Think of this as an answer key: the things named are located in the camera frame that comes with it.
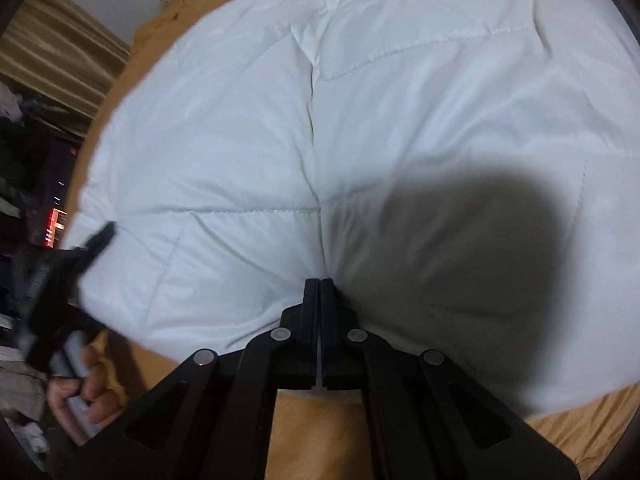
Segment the person's left hand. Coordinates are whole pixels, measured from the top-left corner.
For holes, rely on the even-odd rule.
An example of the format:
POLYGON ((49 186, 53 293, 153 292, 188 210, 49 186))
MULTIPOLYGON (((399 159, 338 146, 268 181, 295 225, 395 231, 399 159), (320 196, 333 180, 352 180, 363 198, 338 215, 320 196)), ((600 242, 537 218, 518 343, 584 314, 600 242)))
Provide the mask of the person's left hand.
POLYGON ((82 428, 81 421, 86 424, 104 429, 124 411, 120 397, 107 387, 107 368, 102 354, 96 351, 92 344, 85 346, 82 352, 82 362, 89 369, 89 375, 84 379, 52 377, 47 388, 47 404, 55 420, 72 439, 81 446, 91 437, 82 428), (87 408, 81 416, 75 415, 67 403, 68 399, 79 396, 87 408))

